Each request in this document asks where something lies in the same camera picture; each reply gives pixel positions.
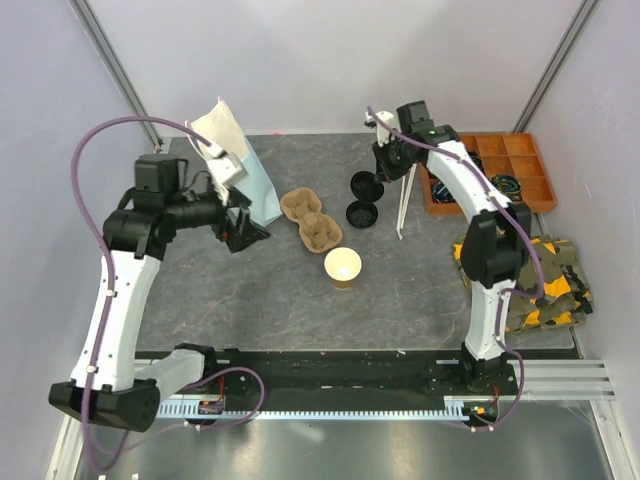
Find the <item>black plastic cup lid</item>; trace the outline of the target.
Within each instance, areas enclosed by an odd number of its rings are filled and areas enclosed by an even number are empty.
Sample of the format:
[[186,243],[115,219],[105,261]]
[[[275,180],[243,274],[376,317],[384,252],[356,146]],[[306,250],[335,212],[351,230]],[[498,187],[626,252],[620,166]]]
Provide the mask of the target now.
[[376,181],[372,172],[356,172],[350,180],[350,188],[357,200],[375,203],[384,195],[384,185]]

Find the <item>white and blue paper bag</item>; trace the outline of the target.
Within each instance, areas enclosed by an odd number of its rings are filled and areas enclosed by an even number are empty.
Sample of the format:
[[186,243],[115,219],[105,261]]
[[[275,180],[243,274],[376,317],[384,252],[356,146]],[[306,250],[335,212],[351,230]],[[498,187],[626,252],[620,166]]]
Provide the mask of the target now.
[[275,187],[233,112],[222,97],[212,110],[185,127],[198,134],[188,136],[194,151],[205,161],[213,183],[222,188],[223,200],[230,204],[231,188],[249,201],[252,220],[267,227],[282,212]]

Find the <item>brown paper coffee cup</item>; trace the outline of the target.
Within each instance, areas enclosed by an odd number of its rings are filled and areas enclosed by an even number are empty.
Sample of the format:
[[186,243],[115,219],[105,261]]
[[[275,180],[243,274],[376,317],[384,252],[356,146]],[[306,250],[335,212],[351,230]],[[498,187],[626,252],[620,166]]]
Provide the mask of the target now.
[[353,249],[332,249],[324,259],[324,269],[331,283],[338,289],[350,288],[362,271],[362,259]]

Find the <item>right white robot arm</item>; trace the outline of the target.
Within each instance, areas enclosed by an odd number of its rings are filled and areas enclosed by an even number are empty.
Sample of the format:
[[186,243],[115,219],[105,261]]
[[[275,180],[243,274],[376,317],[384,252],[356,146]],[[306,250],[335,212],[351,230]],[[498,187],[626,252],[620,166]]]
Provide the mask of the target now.
[[449,380],[467,392],[490,390],[509,375],[504,341],[507,310],[518,276],[535,250],[531,211],[501,193],[474,163],[458,133],[437,126],[424,102],[391,113],[365,113],[376,131],[376,179],[391,182],[423,165],[453,197],[468,222],[460,253],[471,284],[469,330],[458,365],[445,367]]

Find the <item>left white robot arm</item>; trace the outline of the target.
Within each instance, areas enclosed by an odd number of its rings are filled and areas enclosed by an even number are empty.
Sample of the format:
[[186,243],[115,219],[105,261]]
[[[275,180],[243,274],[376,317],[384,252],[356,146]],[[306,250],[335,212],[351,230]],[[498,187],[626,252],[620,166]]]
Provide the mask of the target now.
[[168,245],[181,229],[208,226],[231,252],[240,252],[268,232],[252,221],[250,201],[235,184],[246,170],[236,156],[205,159],[207,189],[180,187],[180,159],[148,154],[135,163],[132,208],[119,206],[98,234],[101,281],[89,332],[69,380],[50,387],[49,402],[72,418],[125,431],[144,432],[160,404],[193,388],[208,393],[219,382],[216,352],[182,343],[164,359],[134,367],[146,300]]

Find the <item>white wrapped straw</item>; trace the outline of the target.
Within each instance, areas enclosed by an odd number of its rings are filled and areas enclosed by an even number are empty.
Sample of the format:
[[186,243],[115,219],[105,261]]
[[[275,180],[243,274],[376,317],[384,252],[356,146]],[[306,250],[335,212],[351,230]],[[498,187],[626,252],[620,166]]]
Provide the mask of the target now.
[[405,217],[404,217],[404,221],[403,221],[403,225],[402,225],[403,228],[404,228],[406,214],[407,214],[407,210],[408,210],[408,206],[409,206],[409,200],[410,200],[412,189],[413,189],[416,169],[417,169],[417,165],[413,165],[410,168],[409,172],[404,176],[405,179],[406,179],[406,193],[405,193],[405,199],[404,199]]
[[399,205],[398,205],[398,214],[396,219],[396,233],[399,240],[403,240],[402,225],[405,217],[405,213],[404,213],[405,193],[406,193],[406,179],[405,177],[403,177],[401,179],[400,198],[399,198]]

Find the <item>blue striped rolled tie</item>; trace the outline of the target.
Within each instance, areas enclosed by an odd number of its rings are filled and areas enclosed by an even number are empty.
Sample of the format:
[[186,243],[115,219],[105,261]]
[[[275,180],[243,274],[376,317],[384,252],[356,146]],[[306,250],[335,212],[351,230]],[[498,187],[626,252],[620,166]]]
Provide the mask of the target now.
[[434,203],[449,204],[454,203],[455,199],[448,188],[442,181],[436,181],[431,188],[432,199]]

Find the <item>brown cardboard cup carrier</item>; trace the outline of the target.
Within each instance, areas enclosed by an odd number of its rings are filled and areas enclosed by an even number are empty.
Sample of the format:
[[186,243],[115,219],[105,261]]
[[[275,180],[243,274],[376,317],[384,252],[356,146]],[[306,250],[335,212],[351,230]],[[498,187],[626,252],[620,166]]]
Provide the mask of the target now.
[[284,194],[280,207],[284,215],[298,225],[300,238],[311,253],[324,253],[341,243],[340,226],[322,212],[322,202],[310,188],[301,187]]

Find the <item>green yellow rolled tie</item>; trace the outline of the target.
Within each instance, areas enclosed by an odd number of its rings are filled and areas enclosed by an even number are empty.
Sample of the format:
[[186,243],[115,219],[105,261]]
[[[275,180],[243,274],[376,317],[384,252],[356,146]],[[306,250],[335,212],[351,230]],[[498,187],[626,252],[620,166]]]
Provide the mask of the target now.
[[490,181],[499,192],[512,202],[521,202],[523,200],[521,184],[514,176],[496,174],[490,178]]

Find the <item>orange compartment tray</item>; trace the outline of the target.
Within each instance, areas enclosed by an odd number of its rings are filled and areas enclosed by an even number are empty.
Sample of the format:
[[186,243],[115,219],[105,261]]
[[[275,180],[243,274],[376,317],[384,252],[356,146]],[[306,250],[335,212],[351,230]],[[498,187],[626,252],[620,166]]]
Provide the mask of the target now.
[[479,155],[486,176],[514,177],[522,200],[533,213],[548,213],[557,199],[530,133],[460,133],[468,152]]

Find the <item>camouflage folded cloth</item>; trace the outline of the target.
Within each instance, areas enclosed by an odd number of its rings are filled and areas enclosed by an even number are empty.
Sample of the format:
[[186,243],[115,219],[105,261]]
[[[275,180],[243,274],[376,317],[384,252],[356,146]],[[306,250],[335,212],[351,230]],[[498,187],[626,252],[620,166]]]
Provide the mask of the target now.
[[594,297],[577,257],[574,244],[548,235],[532,244],[544,276],[544,295],[527,299],[511,297],[506,330],[511,333],[577,325],[593,312]]

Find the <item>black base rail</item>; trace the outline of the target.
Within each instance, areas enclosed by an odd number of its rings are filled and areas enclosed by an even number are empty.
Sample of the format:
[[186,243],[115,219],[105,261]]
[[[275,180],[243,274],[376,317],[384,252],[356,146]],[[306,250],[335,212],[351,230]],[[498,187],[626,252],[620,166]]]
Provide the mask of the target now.
[[228,408],[249,409],[265,398],[266,410],[431,409],[447,396],[506,397],[517,392],[508,355],[475,376],[452,350],[219,350],[220,380],[187,393],[223,393]]

